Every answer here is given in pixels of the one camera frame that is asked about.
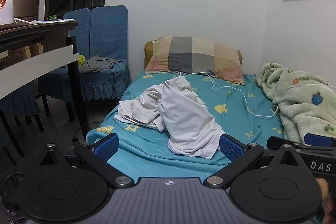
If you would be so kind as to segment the person's right hand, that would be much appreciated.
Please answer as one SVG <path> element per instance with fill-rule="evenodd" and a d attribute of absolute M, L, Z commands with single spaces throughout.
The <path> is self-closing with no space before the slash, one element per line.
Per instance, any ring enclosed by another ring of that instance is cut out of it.
<path fill-rule="evenodd" d="M 335 208 L 335 201 L 330 194 L 329 183 L 325 178 L 316 178 L 317 183 L 322 193 L 322 209 L 324 211 L 324 217 L 322 223 L 335 223 L 335 216 L 332 215 L 332 211 Z"/>

